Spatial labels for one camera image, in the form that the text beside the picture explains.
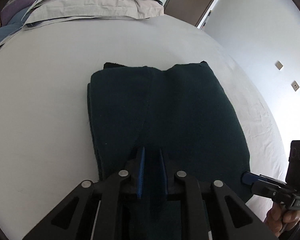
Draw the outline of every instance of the bed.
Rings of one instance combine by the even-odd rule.
[[[0,47],[0,227],[20,240],[75,186],[98,181],[87,84],[105,62],[166,70],[206,61],[232,103],[251,172],[284,180],[275,120],[237,63],[205,32],[164,15],[76,19],[22,29]],[[247,203],[264,219],[271,201]]]

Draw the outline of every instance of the human hand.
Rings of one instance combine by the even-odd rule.
[[[276,237],[280,236],[280,231],[284,224],[287,224],[286,231],[291,230],[300,221],[300,210],[288,211],[284,215],[282,206],[273,203],[272,208],[268,211],[264,223],[270,228]]]

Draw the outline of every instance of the folded dark green cloth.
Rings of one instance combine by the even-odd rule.
[[[240,182],[250,171],[242,128],[206,62],[165,71],[106,63],[91,77],[88,110],[100,180],[123,169],[138,147],[146,149],[148,201],[130,206],[131,239],[180,239],[180,205],[152,204],[159,148],[198,180],[220,179],[245,202],[252,196]]]

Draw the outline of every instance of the electrical socket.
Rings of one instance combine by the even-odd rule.
[[[277,62],[275,63],[275,66],[276,66],[279,70],[281,70],[281,69],[283,68],[283,65],[282,65],[282,63],[281,63],[280,61],[277,61]]]
[[[299,89],[299,85],[298,85],[298,83],[296,81],[293,81],[292,84],[291,84],[291,86],[293,87],[293,89],[295,91],[297,91]]]

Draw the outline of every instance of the triangular cutout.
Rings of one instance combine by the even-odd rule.
[[[78,202],[78,197],[71,200],[71,202],[55,216],[55,218],[51,221],[51,224],[65,230],[68,229]]]
[[[225,200],[235,228],[241,228],[252,223],[252,218],[233,200],[225,196]]]

